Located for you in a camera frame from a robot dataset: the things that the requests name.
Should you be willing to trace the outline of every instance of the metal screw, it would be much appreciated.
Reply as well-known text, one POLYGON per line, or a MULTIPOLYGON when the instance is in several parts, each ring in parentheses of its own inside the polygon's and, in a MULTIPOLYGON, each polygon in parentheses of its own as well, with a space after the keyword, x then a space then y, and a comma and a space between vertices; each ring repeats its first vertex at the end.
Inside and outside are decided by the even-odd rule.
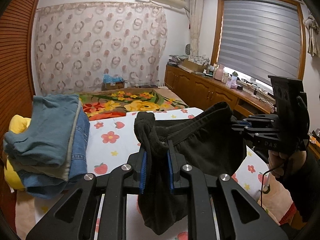
POLYGON ((121 169, 122 169, 123 171, 128 171, 128 170, 131 169, 131 165, 130 165, 130 164, 123 164, 123 165, 121 166, 121 169))
POLYGON ((228 181, 230 180, 230 176, 228 174, 221 174, 220 179, 222 179, 223 181, 228 181))
POLYGON ((92 180, 94 178, 94 175, 92 173, 87 173, 85 176, 84 176, 84 179, 85 180, 92 180))
POLYGON ((185 164, 185 165, 182 166, 182 169, 184 171, 191 171, 192 170, 192 166, 189 165, 189 164, 185 164))

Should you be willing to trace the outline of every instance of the yellow plush toy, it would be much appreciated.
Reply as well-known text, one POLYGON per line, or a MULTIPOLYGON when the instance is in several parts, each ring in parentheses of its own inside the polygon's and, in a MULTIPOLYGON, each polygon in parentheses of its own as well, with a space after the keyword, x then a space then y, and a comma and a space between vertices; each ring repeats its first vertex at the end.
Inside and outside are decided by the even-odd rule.
MULTIPOLYGON (((31 119, 24 118, 20 115, 15 115, 12 117, 9 130, 14 133, 22 133, 24 132, 30 125, 31 119)), ((8 185, 13 189, 23 190, 24 186, 18 176, 18 174, 13 170, 9 160, 7 159, 6 167, 4 168, 4 178, 8 185)))

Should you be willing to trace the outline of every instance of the gray striped blind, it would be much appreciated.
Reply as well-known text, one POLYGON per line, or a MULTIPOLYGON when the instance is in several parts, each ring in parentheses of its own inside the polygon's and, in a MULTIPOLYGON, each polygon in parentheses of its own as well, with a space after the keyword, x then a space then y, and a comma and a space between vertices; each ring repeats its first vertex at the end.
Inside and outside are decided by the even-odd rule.
POLYGON ((224 0, 218 63, 271 85, 268 75, 296 78, 297 7, 278 0, 224 0))

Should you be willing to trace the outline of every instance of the human hand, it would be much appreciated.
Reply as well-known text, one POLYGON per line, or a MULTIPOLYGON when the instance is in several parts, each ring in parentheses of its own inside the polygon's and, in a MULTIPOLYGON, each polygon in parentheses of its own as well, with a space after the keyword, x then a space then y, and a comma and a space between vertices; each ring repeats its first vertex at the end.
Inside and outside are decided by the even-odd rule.
MULTIPOLYGON (((271 174, 275 176, 276 178, 279 178, 280 176, 284 175, 284 169, 283 169, 283 163, 285 160, 288 159, 287 154, 275 152, 269 150, 269 169, 273 169, 275 167, 278 167, 281 165, 279 168, 273 170, 271 174)), ((292 171, 290 172, 289 175, 295 174, 298 170, 302 168, 304 163, 306 162, 307 158, 307 153, 305 151, 296 151, 294 154, 290 156, 290 159, 293 160, 292 162, 292 171)))

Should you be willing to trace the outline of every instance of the pink bottle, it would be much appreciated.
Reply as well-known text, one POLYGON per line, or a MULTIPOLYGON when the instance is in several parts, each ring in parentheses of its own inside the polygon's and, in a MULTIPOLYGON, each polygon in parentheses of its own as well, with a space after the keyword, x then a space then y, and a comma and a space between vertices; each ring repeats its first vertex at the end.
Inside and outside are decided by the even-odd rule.
POLYGON ((223 77, 223 65, 219 65, 219 68, 216 70, 216 73, 214 74, 214 79, 221 81, 223 77))

